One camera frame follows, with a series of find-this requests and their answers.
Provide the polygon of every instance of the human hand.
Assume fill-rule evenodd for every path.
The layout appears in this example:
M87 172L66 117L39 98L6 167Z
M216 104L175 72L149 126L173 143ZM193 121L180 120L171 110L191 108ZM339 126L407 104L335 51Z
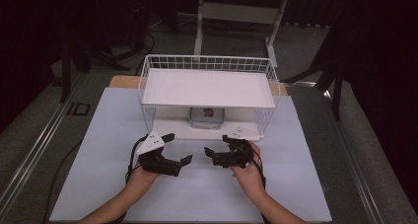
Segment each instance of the human hand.
M258 167L260 167L260 158L257 156L257 154L261 156L260 149L253 142L248 141L248 143L254 151L252 159L257 163ZM265 193L261 174L253 162L250 162L245 168L231 167L231 170L234 172L234 177L238 179L244 193L251 200L256 196Z
M133 203L137 202L157 179L160 174L145 171L137 163L132 171L129 180L122 192L126 193L127 198Z

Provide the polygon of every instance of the hand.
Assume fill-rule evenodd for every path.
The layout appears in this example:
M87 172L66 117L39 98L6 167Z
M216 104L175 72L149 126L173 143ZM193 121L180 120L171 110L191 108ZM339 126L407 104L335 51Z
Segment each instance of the hand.
M114 221L145 195L160 174L149 173L138 166L139 164L136 164L137 168L132 171L128 183L120 193L87 215L79 223L96 224Z
M250 141L248 141L248 143L251 145L251 148L254 151L252 159L257 163L258 166L261 166L260 158L257 156L257 154L261 156L260 149L254 143ZM244 193L251 200L255 196L265 193L261 174L253 162L249 163L249 165L245 168L231 167L231 170L234 172L234 177L238 179L238 182L240 183Z
M127 194L126 196L133 204L145 195L159 175L145 171L137 163L122 192Z

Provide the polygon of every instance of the white table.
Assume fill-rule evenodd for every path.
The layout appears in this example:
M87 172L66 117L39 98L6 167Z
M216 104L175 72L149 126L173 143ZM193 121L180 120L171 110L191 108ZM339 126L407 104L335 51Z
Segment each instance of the white table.
M50 216L77 221L124 186L124 175L136 140L146 126L135 89L106 88L83 144ZM280 99L261 148L267 191L310 222L330 221L310 150L289 96ZM203 147L226 151L226 143L175 140L163 155L179 160L193 155L178 177L161 176L128 211L127 222L262 222L230 169L212 165Z

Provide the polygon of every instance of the forearm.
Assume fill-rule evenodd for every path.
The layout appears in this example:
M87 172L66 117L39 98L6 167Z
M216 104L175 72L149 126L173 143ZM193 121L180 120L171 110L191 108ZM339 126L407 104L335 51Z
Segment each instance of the forearm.
M251 199L252 203L254 203L258 210L260 210L264 217L272 224L306 223L304 220L282 206L267 192L249 196L249 199Z
M130 200L127 193L122 191L111 200L103 204L101 207L83 218L79 223L98 224L114 221L123 215L134 203L135 201Z

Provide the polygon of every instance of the wire basket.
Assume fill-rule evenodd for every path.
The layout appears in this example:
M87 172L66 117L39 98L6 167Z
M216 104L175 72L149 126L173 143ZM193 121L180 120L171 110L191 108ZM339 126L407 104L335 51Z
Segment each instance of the wire basket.
M269 58L204 56L204 55L161 55L149 54L145 57L139 81L139 101L149 132L153 129L156 107L142 104L150 69L187 69L207 71L248 72L264 74L271 90L275 108L281 95L275 67ZM255 109L258 133L262 136L275 109Z

